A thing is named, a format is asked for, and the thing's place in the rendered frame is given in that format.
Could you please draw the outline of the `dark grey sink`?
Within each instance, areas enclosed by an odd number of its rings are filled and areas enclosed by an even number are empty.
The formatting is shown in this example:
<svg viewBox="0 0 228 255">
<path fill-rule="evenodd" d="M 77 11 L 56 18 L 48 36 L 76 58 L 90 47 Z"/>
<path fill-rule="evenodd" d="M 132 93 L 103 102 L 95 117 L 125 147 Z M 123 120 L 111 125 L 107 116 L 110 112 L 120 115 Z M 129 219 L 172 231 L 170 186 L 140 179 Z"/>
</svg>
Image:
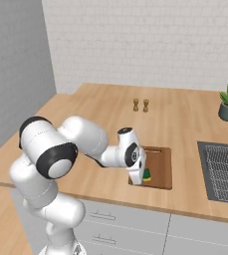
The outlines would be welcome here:
<svg viewBox="0 0 228 255">
<path fill-rule="evenodd" d="M 209 176 L 208 166 L 207 166 L 207 162 L 206 162 L 206 151 L 205 151 L 206 145 L 217 145 L 217 146 L 228 147 L 228 144 L 207 142 L 207 141 L 199 141 L 197 143 L 198 152 L 199 152 L 199 156 L 200 156 L 200 162 L 201 162 L 201 168 L 202 168 L 202 172 L 203 172 L 203 178 L 204 178 L 204 183 L 205 183 L 205 188 L 206 188 L 206 193 L 207 193 L 207 198 L 209 200 L 213 200 L 213 201 L 221 201 L 221 200 L 218 200 L 216 198 L 216 196 L 214 195 L 212 183 L 211 183 L 210 176 Z"/>
</svg>

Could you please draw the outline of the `green and yellow sponge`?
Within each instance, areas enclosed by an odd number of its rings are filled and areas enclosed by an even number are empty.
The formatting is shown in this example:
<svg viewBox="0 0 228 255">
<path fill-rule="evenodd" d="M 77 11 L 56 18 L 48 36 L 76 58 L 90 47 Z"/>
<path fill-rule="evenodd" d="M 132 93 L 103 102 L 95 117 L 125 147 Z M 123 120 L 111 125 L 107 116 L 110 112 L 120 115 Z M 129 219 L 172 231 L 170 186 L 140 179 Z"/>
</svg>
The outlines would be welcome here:
<svg viewBox="0 0 228 255">
<path fill-rule="evenodd" d="M 148 167 L 143 171 L 143 177 L 142 177 L 142 179 L 143 179 L 144 181 L 151 181 L 151 174 L 150 174 L 150 170 L 149 170 Z"/>
</svg>

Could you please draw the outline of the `grey drawer front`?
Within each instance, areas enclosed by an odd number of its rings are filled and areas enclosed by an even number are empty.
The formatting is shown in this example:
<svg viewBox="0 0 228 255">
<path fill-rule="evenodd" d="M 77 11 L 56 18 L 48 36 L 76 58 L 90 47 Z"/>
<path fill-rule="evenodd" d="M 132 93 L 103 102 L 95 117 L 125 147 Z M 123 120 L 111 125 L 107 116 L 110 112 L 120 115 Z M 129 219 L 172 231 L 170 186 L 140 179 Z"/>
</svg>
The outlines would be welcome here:
<svg viewBox="0 0 228 255">
<path fill-rule="evenodd" d="M 164 234 L 167 230 L 169 213 L 89 200 L 84 200 L 83 203 L 86 206 L 86 220 L 91 222 L 100 222 L 107 225 L 146 231 L 149 233 Z M 91 212 L 113 215 L 115 216 L 115 221 L 91 217 Z"/>
<path fill-rule="evenodd" d="M 228 223 L 224 222 L 172 214 L 168 234 L 228 247 Z"/>
<path fill-rule="evenodd" d="M 168 236 L 163 255 L 228 255 L 228 245 Z"/>
<path fill-rule="evenodd" d="M 165 235 L 132 230 L 85 220 L 75 234 L 88 255 L 162 255 Z M 116 245 L 93 240 L 93 236 L 112 238 Z"/>
</svg>

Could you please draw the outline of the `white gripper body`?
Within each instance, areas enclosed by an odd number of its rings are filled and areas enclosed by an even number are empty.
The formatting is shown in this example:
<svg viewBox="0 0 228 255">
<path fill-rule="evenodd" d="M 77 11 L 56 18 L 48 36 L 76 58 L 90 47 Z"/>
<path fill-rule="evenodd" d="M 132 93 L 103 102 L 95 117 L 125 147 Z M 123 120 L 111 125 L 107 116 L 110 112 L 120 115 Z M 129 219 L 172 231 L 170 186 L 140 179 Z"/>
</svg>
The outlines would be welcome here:
<svg viewBox="0 0 228 255">
<path fill-rule="evenodd" d="M 141 185 L 143 182 L 144 168 L 132 169 L 128 172 L 129 181 L 133 185 Z"/>
</svg>

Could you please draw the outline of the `brown wooden cutting board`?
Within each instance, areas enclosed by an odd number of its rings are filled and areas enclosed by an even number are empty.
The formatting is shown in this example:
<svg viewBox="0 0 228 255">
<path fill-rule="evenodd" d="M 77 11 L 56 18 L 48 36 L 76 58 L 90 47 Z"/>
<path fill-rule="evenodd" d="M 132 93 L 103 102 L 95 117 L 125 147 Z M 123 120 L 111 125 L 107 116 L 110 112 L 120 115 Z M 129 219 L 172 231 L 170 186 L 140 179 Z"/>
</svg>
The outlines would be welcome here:
<svg viewBox="0 0 228 255">
<path fill-rule="evenodd" d="M 143 181 L 140 186 L 168 189 L 172 188 L 171 149 L 169 147 L 144 146 L 143 152 L 138 151 L 135 143 L 125 153 L 124 160 L 128 166 L 135 167 L 138 158 L 144 155 L 146 161 L 143 168 L 150 170 L 151 181 Z"/>
</svg>

